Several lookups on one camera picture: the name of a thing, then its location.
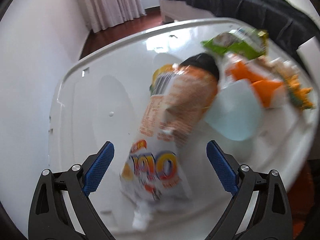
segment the white plastic bin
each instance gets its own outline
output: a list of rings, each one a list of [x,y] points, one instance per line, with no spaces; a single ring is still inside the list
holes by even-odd
[[[148,104],[153,72],[164,63],[180,63],[204,52],[200,41],[241,26],[248,25],[213,18],[146,30],[90,54],[57,85],[51,108],[50,169],[68,170],[96,153],[105,141],[114,144],[115,157],[90,199],[117,240],[205,239],[231,199],[205,154],[205,146],[212,139],[255,171],[278,170],[287,189],[295,181],[318,124],[317,91],[310,94],[317,106],[314,110],[299,114],[289,102],[282,108],[266,110],[263,125],[252,140],[231,141],[200,121],[180,154],[193,190],[193,205],[186,212],[156,214],[145,233],[132,229],[135,205],[120,192],[119,173]],[[271,41],[269,56],[292,60]],[[303,86],[313,86],[302,69],[300,80]],[[253,206],[249,206],[243,225],[248,223]]]

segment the orange object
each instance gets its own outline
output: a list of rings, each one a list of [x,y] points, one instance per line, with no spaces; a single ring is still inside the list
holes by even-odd
[[[269,107],[275,90],[283,86],[282,82],[260,80],[251,85],[261,99],[263,107]]]
[[[248,69],[248,67],[239,61],[226,70],[227,75],[232,75],[238,81],[240,79],[248,79],[257,96],[261,99],[263,107],[270,107],[271,99],[275,90],[284,83],[281,81],[272,81]]]
[[[227,69],[227,74],[233,75],[236,81],[249,79],[251,83],[265,79],[263,76],[251,72],[242,61],[235,63],[234,67]]]
[[[148,184],[145,184],[144,188],[145,188],[146,191],[148,191],[151,194],[153,194],[153,192],[156,190],[155,186],[148,185]]]
[[[300,175],[288,193],[293,222],[293,239],[304,228],[307,216],[314,205],[315,189],[311,170],[306,163]]]

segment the plastic bag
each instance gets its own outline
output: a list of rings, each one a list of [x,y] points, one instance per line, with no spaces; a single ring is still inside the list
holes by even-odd
[[[247,79],[264,108],[281,107],[285,103],[287,93],[281,79],[273,77],[270,72],[263,72],[234,53],[227,53],[225,62],[226,76],[231,78],[231,81]]]
[[[238,28],[220,33],[202,45],[212,52],[224,56],[227,52],[240,54],[247,59],[254,59],[267,54],[268,33],[252,28]]]
[[[294,106],[301,111],[315,108],[314,104],[308,98],[308,94],[312,88],[301,88],[299,69],[293,62],[283,61],[282,58],[270,61],[266,56],[261,56],[255,61],[283,80],[290,101]]]
[[[135,229],[144,231],[155,210],[188,206],[191,189],[180,149],[210,107],[218,80],[215,61],[205,53],[154,73],[150,102],[120,175],[123,193],[137,204]]]

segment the black cover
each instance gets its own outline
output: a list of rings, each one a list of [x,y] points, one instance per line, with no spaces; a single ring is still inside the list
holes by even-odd
[[[0,202],[0,239],[1,240],[27,240],[17,229]]]
[[[204,70],[209,71],[217,81],[219,81],[219,69],[214,58],[207,53],[200,53],[198,55],[187,58],[180,65],[188,66],[192,65],[198,68],[202,68]]]
[[[211,11],[216,17],[241,20],[256,29],[267,30],[280,48],[294,58],[305,70],[298,56],[298,46],[316,36],[320,30],[304,13],[285,0],[177,0],[192,7]]]

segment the orange packaging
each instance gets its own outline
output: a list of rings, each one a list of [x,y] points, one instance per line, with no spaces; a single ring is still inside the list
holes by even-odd
[[[180,149],[210,107],[218,80],[215,61],[205,53],[155,71],[150,102],[120,175],[122,191],[137,203],[134,228],[145,230],[158,206],[191,198]]]
[[[283,81],[271,80],[256,73],[244,61],[236,60],[237,56],[234,54],[229,54],[228,57],[231,62],[226,69],[226,75],[232,76],[234,81],[248,79],[264,108],[278,107],[284,103],[286,92]]]

